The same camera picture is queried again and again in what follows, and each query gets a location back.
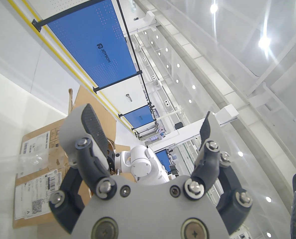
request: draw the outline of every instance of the screw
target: screw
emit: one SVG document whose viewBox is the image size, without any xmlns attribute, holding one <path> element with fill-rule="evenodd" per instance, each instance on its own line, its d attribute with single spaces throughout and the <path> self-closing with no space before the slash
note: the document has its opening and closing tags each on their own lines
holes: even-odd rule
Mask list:
<svg viewBox="0 0 296 239">
<path fill-rule="evenodd" d="M 77 142 L 77 146 L 79 146 L 79 147 L 84 147 L 84 146 L 86 146 L 86 144 L 87 144 L 87 139 L 85 139 L 85 138 L 83 138 L 83 139 L 80 139 L 78 142 Z"/>
<path fill-rule="evenodd" d="M 221 159 L 223 162 L 230 162 L 230 155 L 224 151 L 223 153 L 221 153 Z"/>
<path fill-rule="evenodd" d="M 171 186 L 170 194 L 171 194 L 172 197 L 177 198 L 177 197 L 180 196 L 180 193 L 181 192 L 180 192 L 180 189 L 179 189 L 178 186 L 176 186 L 176 185 Z"/>
<path fill-rule="evenodd" d="M 111 183 L 109 181 L 104 181 L 100 187 L 99 187 L 99 191 L 101 193 L 108 193 L 111 190 Z"/>
<path fill-rule="evenodd" d="M 118 225 L 111 218 L 99 220 L 93 227 L 92 239 L 116 239 L 118 237 Z"/>
<path fill-rule="evenodd" d="M 123 187 L 121 187 L 120 189 L 120 196 L 123 198 L 128 197 L 130 194 L 130 187 L 128 185 L 124 185 Z"/>
<path fill-rule="evenodd" d="M 219 146 L 216 144 L 216 142 L 211 141 L 211 142 L 209 143 L 209 147 L 210 147 L 211 150 L 215 150 L 215 149 L 217 149 Z"/>
<path fill-rule="evenodd" d="M 207 229 L 198 219 L 188 219 L 184 222 L 181 237 L 185 239 L 204 239 L 207 237 Z"/>
<path fill-rule="evenodd" d="M 56 191 L 50 198 L 49 201 L 55 205 L 55 208 L 61 206 L 61 204 L 65 200 L 65 194 L 63 191 L 58 190 Z"/>
<path fill-rule="evenodd" d="M 200 184 L 197 183 L 196 181 L 192 181 L 188 186 L 188 188 L 189 188 L 189 191 L 193 192 L 195 195 L 197 195 L 201 191 Z"/>
<path fill-rule="evenodd" d="M 240 194 L 240 201 L 242 203 L 250 203 L 251 198 L 249 197 L 247 192 L 241 192 Z"/>
</svg>

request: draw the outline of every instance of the black metal frame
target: black metal frame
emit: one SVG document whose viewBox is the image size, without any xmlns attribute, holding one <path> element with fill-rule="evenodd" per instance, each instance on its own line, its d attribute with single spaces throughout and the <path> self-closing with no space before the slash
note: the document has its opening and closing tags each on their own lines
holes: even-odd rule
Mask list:
<svg viewBox="0 0 296 239">
<path fill-rule="evenodd" d="M 122 116 L 125 116 L 125 115 L 127 115 L 127 114 L 129 114 L 129 113 L 131 113 L 131 112 L 133 112 L 133 111 L 136 111 L 136 110 L 138 110 L 138 109 L 141 109 L 141 108 L 143 108 L 143 107 L 150 106 L 150 105 L 151 105 L 151 102 L 149 102 L 147 105 L 144 105 L 144 106 L 142 106 L 142 107 L 136 108 L 136 109 L 134 109 L 134 110 L 132 110 L 132 111 L 129 111 L 129 112 L 125 113 L 125 114 L 118 114 L 118 116 L 119 116 L 119 118 L 121 118 Z"/>
<path fill-rule="evenodd" d="M 129 34 L 129 31 L 128 31 L 128 27 L 127 27 L 127 25 L 126 25 L 125 17 L 124 17 L 124 14 L 123 14 L 123 12 L 122 12 L 121 5 L 120 5 L 119 0 L 117 0 L 117 4 L 118 4 L 119 11 L 120 11 L 120 13 L 121 13 L 122 21 L 123 21 L 123 23 L 124 23 L 124 25 L 125 25 L 126 33 L 127 33 L 127 36 L 128 36 L 129 42 L 130 42 L 130 45 L 131 45 L 131 49 L 132 49 L 132 52 L 133 52 L 134 58 L 135 58 L 135 60 L 136 60 L 137 67 L 138 67 L 138 69 L 140 70 L 140 66 L 139 66 L 139 63 L 138 63 L 137 55 L 136 55 L 136 52 L 134 51 L 133 43 L 132 43 L 131 38 L 130 38 L 130 34 Z M 151 107 L 151 101 L 150 101 L 150 98 L 149 98 L 149 95 L 148 95 L 148 92 L 147 92 L 147 88 L 146 88 L 145 82 L 144 82 L 144 80 L 143 80 L 143 76 L 142 76 L 142 74 L 141 74 L 140 76 L 141 76 L 141 79 L 142 79 L 142 82 L 143 82 L 143 86 L 144 86 L 145 91 L 146 91 L 147 96 L 148 96 L 148 103 L 150 103 L 150 104 L 148 104 L 148 105 L 149 105 L 149 107 Z M 154 118 L 154 121 L 156 121 L 156 118 L 155 118 L 154 113 L 152 112 L 151 114 L 152 114 L 152 117 Z"/>
<path fill-rule="evenodd" d="M 76 5 L 76 6 L 73 6 L 73 7 L 71 7 L 71 8 L 68 8 L 67 10 L 64 10 L 64 11 L 62 11 L 62 12 L 59 12 L 58 14 L 53 15 L 53 16 L 50 16 L 50 17 L 48 17 L 48 18 L 46 18 L 46 19 L 43 19 L 43 20 L 41 20 L 41 21 L 38 21 L 38 22 L 37 22 L 37 21 L 34 19 L 34 20 L 32 21 L 32 25 L 33 25 L 33 26 L 34 26 L 34 27 L 40 32 L 42 26 L 47 25 L 47 24 L 49 24 L 49 23 L 51 23 L 51 22 L 53 22 L 53 21 L 56 21 L 56 20 L 58 20 L 58 19 L 64 17 L 64 16 L 67 16 L 67 15 L 69 15 L 69 14 L 72 14 L 72 13 L 74 13 L 74 12 L 77 12 L 77 11 L 79 11 L 79 10 L 81 10 L 81 9 L 84 9 L 84 8 L 86 8 L 86 7 L 89 7 L 89 6 L 91 6 L 91 5 L 94 5 L 94 4 L 99 3 L 99 2 L 102 2 L 102 1 L 105 1 L 105 0 L 89 0 L 89 1 L 83 2 L 83 3 L 81 3 L 81 4 L 78 4 L 78 5 Z M 152 112 L 151 101 L 150 101 L 150 98 L 149 98 L 149 95 L 148 95 L 148 92 L 147 92 L 147 88 L 146 88 L 146 85 L 145 85 L 144 80 L 143 80 L 142 70 L 140 69 L 140 66 L 139 66 L 139 63 L 138 63 L 138 59 L 137 59 L 137 55 L 136 55 L 136 53 L 135 53 L 135 51 L 134 51 L 133 43 L 132 43 L 131 38 L 130 38 L 130 34 L 129 34 L 129 31 L 128 31 L 128 27 L 127 27 L 127 25 L 126 25 L 125 17 L 124 17 L 124 14 L 123 14 L 123 12 L 122 12 L 121 5 L 120 5 L 119 0 L 117 0 L 117 4 L 118 4 L 119 11 L 120 11 L 120 13 L 121 13 L 122 21 L 123 21 L 123 23 L 124 23 L 124 25 L 125 25 L 125 29 L 126 29 L 126 32 L 127 32 L 127 37 L 128 37 L 128 39 L 129 39 L 129 42 L 130 42 L 130 45 L 131 45 L 131 49 L 132 49 L 132 52 L 133 52 L 133 54 L 134 54 L 134 58 L 135 58 L 135 60 L 136 60 L 136 64 L 137 64 L 137 67 L 138 67 L 138 71 L 137 71 L 135 74 L 133 74 L 133 75 L 130 75 L 130 76 L 128 76 L 128 77 L 125 77 L 125 78 L 123 78 L 123 79 L 121 79 L 121 80 L 119 80 L 119 81 L 116 81 L 116 82 L 114 82 L 114 83 L 108 84 L 108 85 L 106 85 L 106 86 L 103 86 L 103 87 L 97 87 L 97 88 L 93 87 L 93 91 L 97 94 L 97 91 L 100 91 L 101 89 L 104 89 L 104 88 L 107 88 L 107 87 L 109 87 L 109 86 L 115 85 L 115 84 L 117 84 L 117 83 L 119 83 L 119 82 L 122 82 L 122 81 L 125 81 L 125 80 L 127 80 L 127 79 L 129 79 L 129 78 L 131 78 L 131 77 L 134 77 L 134 76 L 140 75 L 140 76 L 141 76 L 141 79 L 142 79 L 142 83 L 143 83 L 144 89 L 145 89 L 146 94 L 147 94 L 147 97 L 148 97 L 148 104 L 147 104 L 146 106 L 149 106 L 150 111 L 151 111 L 152 118 L 154 119 L 153 121 L 156 121 L 156 117 L 155 117 L 154 113 Z M 118 116 L 119 116 L 119 118 L 120 118 L 121 116 L 124 116 L 124 115 L 126 115 L 126 114 L 118 114 Z"/>
<path fill-rule="evenodd" d="M 73 7 L 71 7 L 71 8 L 68 8 L 68 9 L 66 9 L 66 10 L 64 10 L 64 11 L 62 11 L 62 12 L 59 12 L 59 13 L 55 14 L 55 15 L 52 15 L 52 16 L 50 16 L 50 17 L 44 19 L 44 20 L 41 20 L 41 21 L 38 21 L 38 22 L 37 22 L 37 21 L 34 19 L 34 20 L 32 21 L 32 24 L 33 24 L 34 27 L 37 29 L 37 31 L 40 32 L 41 29 L 42 29 L 42 26 L 47 25 L 47 24 L 49 24 L 49 23 L 51 23 L 51 22 L 53 22 L 53 21 L 58 20 L 59 18 L 62 18 L 62 17 L 64 17 L 64 16 L 66 16 L 66 15 L 69 15 L 69 14 L 71 14 L 71 13 L 77 12 L 77 11 L 79 11 L 79 10 L 81 10 L 81 9 L 84 9 L 84 8 L 86 8 L 86 7 L 89 7 L 89 6 L 91 6 L 91 5 L 94 5 L 94 4 L 99 3 L 99 2 L 102 2 L 102 1 L 105 1 L 105 0 L 89 0 L 89 1 L 83 2 L 83 3 L 81 3 L 81 4 L 78 4 L 78 5 L 76 5 L 76 6 L 73 6 Z"/>
<path fill-rule="evenodd" d="M 141 125 L 141 126 L 139 126 L 139 127 L 131 128 L 131 130 L 134 130 L 134 129 L 137 129 L 137 128 L 141 128 L 141 127 L 143 127 L 143 126 L 145 126 L 145 125 L 148 125 L 148 124 L 150 124 L 150 123 L 152 123 L 152 122 L 156 122 L 156 121 L 157 121 L 157 120 L 154 119 L 153 121 L 150 121 L 150 122 L 148 122 L 148 123 L 146 123 L 146 124 L 143 124 L 143 125 Z"/>
<path fill-rule="evenodd" d="M 97 91 L 99 91 L 99 90 L 102 90 L 102 89 L 104 89 L 104 88 L 110 87 L 110 86 L 115 85 L 115 84 L 118 84 L 119 82 L 125 81 L 125 80 L 127 80 L 127 79 L 129 79 L 129 78 L 132 78 L 132 77 L 134 77 L 134 76 L 141 75 L 141 74 L 142 74 L 142 70 L 139 70 L 137 73 L 135 73 L 135 74 L 133 74 L 133 75 L 127 76 L 127 77 L 125 77 L 125 78 L 123 78 L 123 79 L 121 79 L 121 80 L 118 80 L 118 81 L 116 81 L 116 82 L 114 82 L 114 83 L 111 83 L 111 84 L 105 85 L 105 86 L 103 86 L 103 87 L 96 87 L 96 88 L 95 88 L 95 87 L 92 87 L 92 90 L 97 94 Z"/>
<path fill-rule="evenodd" d="M 144 134 L 143 136 L 140 136 L 141 133 L 143 133 L 143 132 L 145 132 L 145 131 L 147 131 L 147 130 L 157 129 L 157 128 L 158 128 L 158 124 L 156 123 L 154 127 L 147 128 L 146 130 L 143 130 L 143 131 L 138 132 L 138 133 L 135 132 L 134 134 L 135 134 L 136 137 L 140 140 L 140 138 L 143 138 L 143 137 L 148 136 L 149 134 L 151 134 L 151 132 L 150 132 L 150 133 Z"/>
</svg>

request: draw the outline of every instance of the recessed light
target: recessed light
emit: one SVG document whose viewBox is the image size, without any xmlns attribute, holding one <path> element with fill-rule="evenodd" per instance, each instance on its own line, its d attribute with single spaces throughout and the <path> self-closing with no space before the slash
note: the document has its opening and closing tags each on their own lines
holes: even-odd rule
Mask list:
<svg viewBox="0 0 296 239">
<path fill-rule="evenodd" d="M 266 36 L 263 36 L 260 41 L 258 42 L 258 46 L 261 47 L 263 50 L 267 50 L 270 46 L 271 39 Z"/>
<path fill-rule="evenodd" d="M 218 10 L 218 5 L 217 4 L 213 4 L 213 5 L 211 5 L 211 7 L 210 7 L 210 12 L 211 13 L 215 13 L 216 11 Z"/>
</svg>

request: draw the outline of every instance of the white wall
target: white wall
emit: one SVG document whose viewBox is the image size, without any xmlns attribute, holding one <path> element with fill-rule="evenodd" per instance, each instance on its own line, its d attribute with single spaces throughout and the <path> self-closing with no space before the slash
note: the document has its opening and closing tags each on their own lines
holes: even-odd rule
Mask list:
<svg viewBox="0 0 296 239">
<path fill-rule="evenodd" d="M 79 83 L 5 0 L 0 0 L 0 73 L 67 114 L 68 89 Z"/>
<path fill-rule="evenodd" d="M 37 226 L 12 228 L 17 155 L 23 135 L 65 116 L 0 74 L 0 238 L 38 238 Z"/>
</svg>

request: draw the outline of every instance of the blue banner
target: blue banner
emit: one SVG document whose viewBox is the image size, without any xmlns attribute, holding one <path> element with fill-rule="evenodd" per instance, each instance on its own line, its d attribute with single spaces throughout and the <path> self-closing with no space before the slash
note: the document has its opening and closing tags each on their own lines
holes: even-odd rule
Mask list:
<svg viewBox="0 0 296 239">
<path fill-rule="evenodd" d="M 149 106 L 145 106 L 135 111 L 132 111 L 124 115 L 124 117 L 134 128 L 138 128 L 150 122 L 153 122 Z"/>
<path fill-rule="evenodd" d="M 48 26 L 99 87 L 136 73 L 111 0 Z"/>
</svg>

